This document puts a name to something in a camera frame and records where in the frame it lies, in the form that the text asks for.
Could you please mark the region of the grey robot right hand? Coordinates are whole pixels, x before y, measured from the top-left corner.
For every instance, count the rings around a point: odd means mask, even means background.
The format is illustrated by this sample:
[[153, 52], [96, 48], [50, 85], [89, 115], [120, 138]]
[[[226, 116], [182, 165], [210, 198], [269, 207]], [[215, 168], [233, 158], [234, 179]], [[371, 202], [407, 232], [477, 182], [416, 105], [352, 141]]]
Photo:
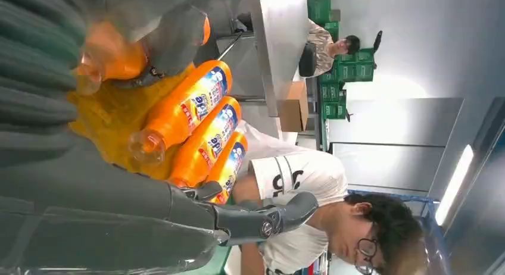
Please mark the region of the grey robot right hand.
[[174, 274], [314, 213], [307, 192], [220, 208], [101, 160], [67, 127], [84, 32], [76, 0], [1, 0], [1, 273]]

